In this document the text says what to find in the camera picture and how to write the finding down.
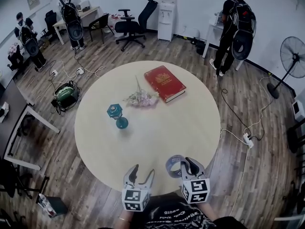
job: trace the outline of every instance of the baseboard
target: baseboard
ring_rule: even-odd
[[[157,30],[152,30],[152,29],[147,29],[147,32],[157,33],[158,31],[157,31]],[[181,36],[181,35],[177,35],[177,34],[174,34],[174,37],[181,38],[181,39],[188,40],[188,41],[192,41],[192,40],[193,40],[193,38],[191,38],[191,37]],[[218,49],[218,48],[219,48],[218,46],[216,46],[216,45],[214,45],[214,44],[211,44],[211,43],[210,43],[209,47],[215,48],[215,49]],[[271,73],[271,72],[269,72],[268,70],[266,70],[265,68],[263,68],[262,66],[260,66],[260,65],[258,65],[258,64],[256,64],[256,63],[252,62],[251,60],[246,59],[245,61],[246,61],[247,63],[253,65],[254,67],[260,69],[261,71],[264,71],[264,72],[266,72],[266,73]],[[278,81],[281,80],[280,78],[278,78],[278,77],[277,77],[276,75],[274,75],[274,74],[272,75],[272,77],[275,78],[275,79],[277,79]],[[294,90],[291,86],[289,86],[286,82],[283,82],[282,84],[284,84],[286,87],[288,87],[289,90],[291,90],[293,96],[296,97],[295,90]]]

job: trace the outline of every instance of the power outlet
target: power outlet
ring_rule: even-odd
[[[53,70],[52,73],[54,76],[58,75],[58,72],[56,70]]]
[[[246,134],[243,135],[244,142],[247,143],[247,145],[249,146],[249,148],[253,148],[254,144],[253,144],[252,140],[250,140],[250,139],[248,138],[248,136],[249,136],[248,133],[246,133]]]
[[[77,69],[76,73],[77,74],[84,74],[85,71],[80,67],[80,68]]]

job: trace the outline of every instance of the round table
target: round table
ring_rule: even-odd
[[[186,92],[167,104],[160,99],[155,106],[127,106],[124,99],[136,92],[136,77],[142,89],[152,92],[144,73],[161,65],[186,86]],[[123,108],[129,121],[126,129],[118,129],[108,116],[111,104]],[[83,162],[101,182],[121,191],[124,175],[139,164],[136,182],[144,182],[155,169],[152,195],[162,195],[180,185],[180,179],[171,178],[165,169],[171,156],[209,165],[219,142],[220,117],[213,96],[196,76],[170,63],[139,61],[107,72],[90,87],[77,110],[74,130]]]

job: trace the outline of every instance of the red book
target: red book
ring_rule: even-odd
[[[166,103],[183,94],[186,89],[164,65],[146,72],[144,77]]]

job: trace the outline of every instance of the teal glass object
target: teal glass object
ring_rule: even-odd
[[[122,107],[119,104],[111,104],[107,110],[110,118],[116,120],[116,126],[119,129],[125,129],[128,126],[128,120],[122,117]]]

